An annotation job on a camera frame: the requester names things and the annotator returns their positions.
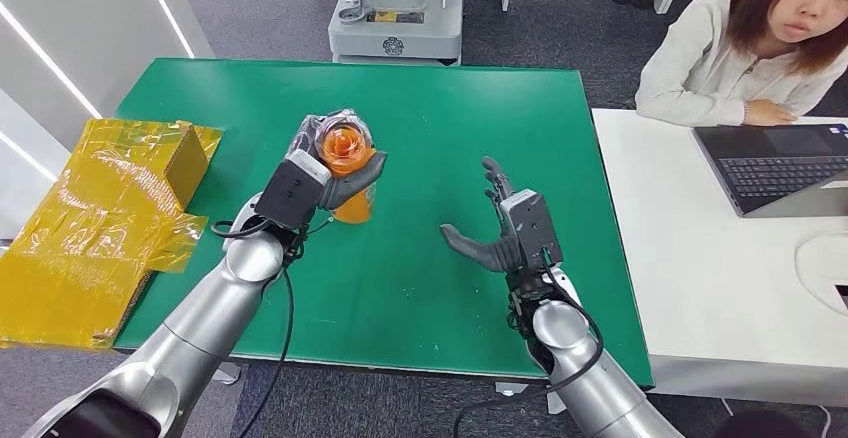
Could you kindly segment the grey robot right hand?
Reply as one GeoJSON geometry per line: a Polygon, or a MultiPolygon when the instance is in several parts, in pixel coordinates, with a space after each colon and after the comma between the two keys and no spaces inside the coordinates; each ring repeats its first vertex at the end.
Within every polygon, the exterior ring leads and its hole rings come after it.
{"type": "Polygon", "coordinates": [[[478,263],[492,272],[514,273],[529,268],[518,231],[522,225],[513,217],[514,210],[523,205],[533,193],[529,190],[516,192],[510,178],[501,165],[492,157],[484,156],[484,177],[492,185],[485,195],[494,206],[500,225],[500,237],[483,244],[461,234],[451,224],[442,224],[439,229],[445,243],[455,252],[478,263]]]}

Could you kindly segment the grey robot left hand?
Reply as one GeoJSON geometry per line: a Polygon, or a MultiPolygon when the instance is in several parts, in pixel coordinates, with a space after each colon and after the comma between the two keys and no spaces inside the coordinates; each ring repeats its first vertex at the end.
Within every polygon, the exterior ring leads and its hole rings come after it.
{"type": "Polygon", "coordinates": [[[322,191],[316,207],[328,211],[367,190],[381,176],[387,159],[366,122],[349,108],[305,116],[284,155],[291,156],[306,157],[318,172],[322,191]]]}

